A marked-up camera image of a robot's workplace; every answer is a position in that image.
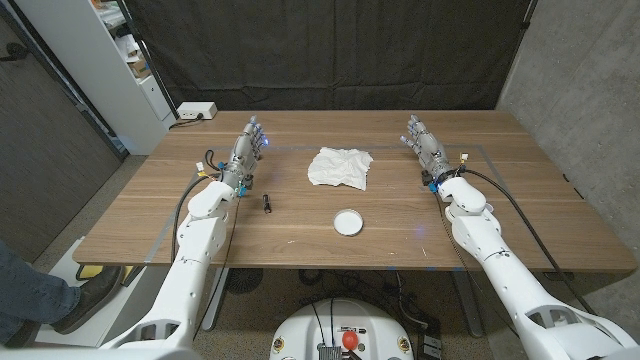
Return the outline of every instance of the electrical cord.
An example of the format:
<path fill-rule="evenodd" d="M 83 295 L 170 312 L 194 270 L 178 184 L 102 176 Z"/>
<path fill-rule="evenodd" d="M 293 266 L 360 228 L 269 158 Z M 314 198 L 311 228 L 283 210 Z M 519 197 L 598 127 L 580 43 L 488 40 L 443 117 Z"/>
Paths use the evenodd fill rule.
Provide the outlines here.
<path fill-rule="evenodd" d="M 233 227 L 231 228 L 231 235 L 229 236 L 229 246 L 227 247 L 227 253 L 224 256 L 224 262 L 222 263 L 222 271 L 224 271 L 224 268 L 227 266 L 227 260 L 229 259 L 229 250 L 231 250 L 231 242 L 233 241 L 233 233 L 236 232 L 236 223 L 238 222 L 238 210 L 240 209 L 240 200 L 242 198 L 238 198 L 238 205 L 236 206 L 236 214 L 234 216 L 233 219 Z M 200 331 L 200 328 L 202 327 L 202 322 L 204 321 L 204 318 L 207 314 L 207 312 L 209 312 L 209 308 L 211 307 L 211 303 L 213 302 L 213 298 L 215 293 L 218 291 L 218 286 L 220 285 L 220 281 L 222 280 L 222 274 L 220 274 L 220 277 L 218 278 L 218 281 L 216 282 L 216 287 L 213 289 L 213 292 L 211 293 L 211 299 L 209 299 L 209 303 L 207 304 L 207 308 L 204 310 L 204 315 L 202 315 L 202 319 L 200 319 L 200 322 L 198 323 L 198 327 L 196 328 L 196 331 L 193 334 L 193 339 L 196 338 L 196 336 L 198 335 L 198 331 Z"/>
<path fill-rule="evenodd" d="M 204 162 L 206 162 L 207 165 L 209 165 L 209 167 L 212 168 L 213 170 L 220 171 L 220 169 L 213 164 L 213 154 L 214 154 L 213 150 L 211 149 L 207 150 L 207 152 L 204 153 Z"/>
<path fill-rule="evenodd" d="M 331 346 L 336 346 L 336 340 L 333 335 L 333 299 L 335 298 L 331 298 L 331 305 L 329 305 L 329 316 L 331 317 Z"/>
<path fill-rule="evenodd" d="M 493 310 L 493 312 L 498 316 L 498 318 L 500 318 L 500 320 L 502 320 L 502 322 L 509 328 L 509 330 L 511 330 L 513 335 L 515 335 L 519 339 L 520 335 L 518 335 L 518 332 L 511 326 L 511 324 L 509 324 L 507 320 L 505 320 L 504 317 L 502 317 L 502 315 L 500 315 L 500 312 L 498 312 L 498 309 L 496 309 L 496 307 L 493 305 L 493 302 L 491 301 L 491 299 L 489 299 L 489 296 L 485 294 L 484 290 L 482 290 L 482 287 L 480 287 L 480 284 L 478 284 L 478 282 L 473 277 L 473 275 L 471 275 L 471 272 L 467 267 L 467 263 L 464 261 L 464 258 L 462 257 L 460 250 L 458 250 L 458 244 L 455 242 L 455 240 L 453 240 L 453 236 L 449 232 L 449 228 L 447 227 L 447 223 L 445 221 L 444 212 L 442 211 L 442 203 L 440 202 L 440 198 L 436 193 L 434 193 L 433 195 L 435 196 L 436 202 L 438 203 L 438 210 L 440 210 L 440 220 L 442 221 L 442 226 L 444 227 L 444 230 L 447 232 L 447 236 L 449 236 L 449 240 L 451 241 L 451 245 L 453 246 L 453 249 L 456 251 L 456 254 L 458 254 L 458 259 L 460 259 L 460 262 L 462 262 L 462 266 L 464 266 L 464 269 L 467 271 L 467 275 L 469 275 L 473 283 L 476 285 L 476 287 L 480 291 L 480 294 L 482 294 L 484 299 L 487 301 L 487 304 L 489 304 L 489 307 L 491 308 L 491 310 Z"/>
<path fill-rule="evenodd" d="M 189 119 L 189 120 L 185 120 L 183 122 L 176 122 L 175 124 L 169 126 L 169 130 L 171 130 L 173 128 L 177 128 L 177 127 L 182 127 L 182 126 L 185 126 L 187 124 L 191 124 L 191 123 L 194 123 L 196 121 L 202 120 L 203 117 L 204 117 L 204 115 L 202 113 L 198 113 L 198 116 L 196 116 L 195 119 Z"/>
<path fill-rule="evenodd" d="M 527 228 L 531 232 L 531 235 L 533 235 L 533 238 L 538 243 L 538 246 L 540 247 L 540 249 L 542 250 L 544 255 L 547 257 L 547 259 L 549 260 L 549 262 L 551 263 L 551 265 L 553 266 L 555 271 L 558 273 L 558 275 L 560 275 L 560 277 L 562 278 L 562 281 L 565 283 L 565 285 L 567 285 L 567 288 L 569 288 L 569 291 L 571 291 L 573 296 L 575 296 L 575 298 L 578 300 L 578 302 L 580 302 L 580 304 L 582 304 L 584 309 L 587 310 L 587 312 L 589 314 L 597 316 L 597 314 L 593 310 L 593 308 L 591 308 L 591 306 L 589 306 L 589 304 L 586 302 L 586 300 L 584 300 L 584 298 L 582 298 L 582 296 L 580 294 L 578 294 L 578 292 L 576 292 L 576 290 L 573 288 L 573 286 L 571 286 L 571 283 L 569 282 L 569 278 L 567 278 L 567 274 L 565 274 L 564 271 L 562 271 L 562 269 L 560 268 L 558 263 L 555 261 L 553 256 L 551 256 L 551 253 L 549 252 L 549 250 L 547 250 L 547 247 L 544 245 L 544 243 L 540 239 L 540 236 L 538 236 L 538 233 L 533 228 L 533 225 L 531 225 L 531 223 L 529 222 L 529 219 L 527 219 L 527 217 L 525 216 L 524 212 L 522 212 L 522 209 L 520 209 L 520 206 L 518 205 L 516 200 L 511 196 L 511 194 L 509 194 L 509 192 L 507 190 L 505 190 L 502 186 L 500 186 L 498 183 L 496 183 L 495 181 L 491 180 L 491 178 L 489 178 L 488 176 L 486 176 L 486 175 L 484 175 L 482 173 L 479 173 L 479 172 L 473 171 L 473 170 L 469 170 L 469 169 L 464 169 L 462 172 L 468 172 L 470 174 L 473 174 L 473 175 L 475 175 L 477 177 L 482 178 L 483 180 L 487 181 L 488 183 L 493 185 L 495 188 L 500 190 L 500 192 L 504 196 L 506 196 L 507 199 L 509 199 L 509 202 L 516 209 L 516 211 L 518 212 L 518 215 L 520 215 L 520 217 L 522 218 L 522 221 L 524 221 L 525 225 L 527 226 Z"/>
<path fill-rule="evenodd" d="M 173 236 L 171 237 L 171 263 L 176 259 L 176 242 L 178 237 L 178 220 L 180 219 L 180 209 L 182 208 L 182 204 L 184 200 L 187 198 L 191 190 L 196 187 L 199 183 L 204 181 L 205 179 L 210 179 L 208 176 L 202 176 L 196 179 L 187 189 L 182 193 L 182 197 L 180 197 L 180 201 L 178 201 L 178 206 L 176 207 L 176 217 L 173 219 Z"/>
<path fill-rule="evenodd" d="M 320 323 L 320 316 L 318 316 L 316 305 L 312 302 L 311 307 L 313 308 L 313 312 L 316 314 L 316 319 L 318 319 L 318 327 L 320 328 L 320 335 L 322 335 L 322 344 L 326 346 L 327 343 L 324 341 L 324 332 L 322 331 L 322 324 Z"/>
<path fill-rule="evenodd" d="M 402 313 L 404 314 L 404 316 L 407 317 L 407 319 L 415 322 L 416 324 L 420 324 L 425 329 L 428 328 L 429 324 L 412 317 L 411 315 L 407 314 L 406 311 L 404 311 L 404 307 L 402 306 L 402 284 L 400 283 L 400 274 L 397 271 L 396 271 L 396 278 L 398 279 L 398 306 L 400 307 L 400 311 L 402 311 Z"/>
<path fill-rule="evenodd" d="M 369 284 L 368 282 L 362 280 L 358 273 L 355 271 L 346 271 L 344 273 L 340 273 L 338 271 L 335 270 L 322 270 L 324 272 L 327 272 L 329 274 L 334 275 L 337 279 L 340 280 L 340 282 L 342 283 L 342 286 L 344 286 L 348 292 L 347 293 L 332 293 L 329 294 L 328 291 L 325 289 L 324 287 L 324 279 L 325 277 L 321 278 L 321 284 L 322 284 L 322 290 L 324 292 L 324 297 L 323 298 L 327 298 L 327 297 L 356 297 L 359 298 L 362 301 L 368 302 L 370 304 L 374 304 L 376 305 L 378 308 L 381 309 L 385 309 L 387 311 L 387 313 L 392 313 L 394 315 L 394 318 L 400 323 L 400 325 L 402 326 L 403 329 L 408 329 L 409 327 L 407 326 L 407 323 L 405 323 L 404 321 L 404 317 L 402 316 L 402 314 L 400 312 L 398 312 L 398 310 L 393 306 L 394 301 L 395 301 L 395 297 L 391 296 L 390 294 L 384 294 L 382 293 L 380 290 L 378 290 L 375 286 Z M 386 279 L 384 277 L 384 275 L 376 272 L 376 274 L 378 274 L 385 286 L 387 284 Z M 402 276 L 398 274 L 398 276 L 400 276 L 401 278 L 401 284 L 404 284 L 405 281 L 402 280 Z M 369 289 L 373 290 L 375 293 L 377 293 L 376 297 L 371 297 L 365 293 L 363 293 L 361 290 L 357 289 L 357 285 L 354 287 L 352 284 L 356 283 L 358 285 L 364 285 L 366 287 L 368 287 Z M 379 300 L 382 299 L 386 305 L 382 304 Z M 434 328 L 439 329 L 440 328 L 440 322 L 437 319 L 431 318 L 430 316 L 428 316 L 426 313 L 424 313 L 422 310 L 420 310 L 420 308 L 418 307 L 418 305 L 415 303 L 415 301 L 411 298 L 408 299 L 411 302 L 411 305 L 413 305 L 416 309 L 419 310 L 419 312 L 421 313 L 421 315 L 425 318 L 430 319 L 429 321 L 434 323 Z M 415 358 L 418 358 L 418 346 L 416 345 L 417 342 L 412 342 L 412 347 L 415 350 Z"/>

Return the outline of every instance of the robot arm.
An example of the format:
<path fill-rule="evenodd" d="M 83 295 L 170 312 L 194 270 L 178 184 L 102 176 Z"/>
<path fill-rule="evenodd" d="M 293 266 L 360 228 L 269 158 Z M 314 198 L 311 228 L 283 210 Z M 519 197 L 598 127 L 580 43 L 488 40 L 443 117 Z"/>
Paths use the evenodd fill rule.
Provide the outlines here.
<path fill-rule="evenodd" d="M 415 115 L 409 133 L 414 140 L 401 140 L 432 175 L 438 196 L 450 202 L 446 216 L 456 243 L 486 272 L 529 358 L 589 359 L 637 350 L 636 342 L 613 322 L 551 296 L 502 239 L 500 223 L 485 209 L 484 195 L 456 176 L 442 145 Z"/>
<path fill-rule="evenodd" d="M 267 143 L 252 117 L 219 181 L 189 201 L 189 214 L 177 232 L 180 249 L 151 310 L 102 349 L 191 347 L 205 275 L 226 239 L 227 210 L 251 185 L 260 149 Z"/>

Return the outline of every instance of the white lid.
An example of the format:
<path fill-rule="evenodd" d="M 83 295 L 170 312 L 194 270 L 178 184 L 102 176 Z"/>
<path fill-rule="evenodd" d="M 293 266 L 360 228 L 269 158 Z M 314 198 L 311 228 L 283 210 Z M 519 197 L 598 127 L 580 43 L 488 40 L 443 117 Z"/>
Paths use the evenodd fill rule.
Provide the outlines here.
<path fill-rule="evenodd" d="M 354 236 L 362 230 L 362 216 L 357 211 L 344 209 L 333 218 L 333 227 L 342 235 Z"/>

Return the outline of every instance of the jeans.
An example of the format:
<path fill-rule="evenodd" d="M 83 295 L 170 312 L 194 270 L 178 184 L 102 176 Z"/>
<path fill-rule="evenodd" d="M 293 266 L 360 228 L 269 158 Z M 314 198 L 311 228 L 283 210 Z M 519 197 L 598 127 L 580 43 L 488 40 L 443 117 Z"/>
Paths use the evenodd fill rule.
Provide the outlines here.
<path fill-rule="evenodd" d="M 80 301 L 80 288 L 33 270 L 0 240 L 0 344 L 25 320 L 51 324 L 67 316 Z"/>

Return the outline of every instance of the crumpled napkin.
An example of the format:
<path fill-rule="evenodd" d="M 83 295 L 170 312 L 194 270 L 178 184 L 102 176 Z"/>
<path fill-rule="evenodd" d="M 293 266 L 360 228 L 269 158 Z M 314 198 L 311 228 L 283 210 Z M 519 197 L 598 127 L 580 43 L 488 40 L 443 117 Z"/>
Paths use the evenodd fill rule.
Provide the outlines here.
<path fill-rule="evenodd" d="M 345 184 L 356 189 L 367 188 L 367 171 L 373 161 L 366 151 L 323 147 L 309 165 L 309 181 L 313 185 Z"/>

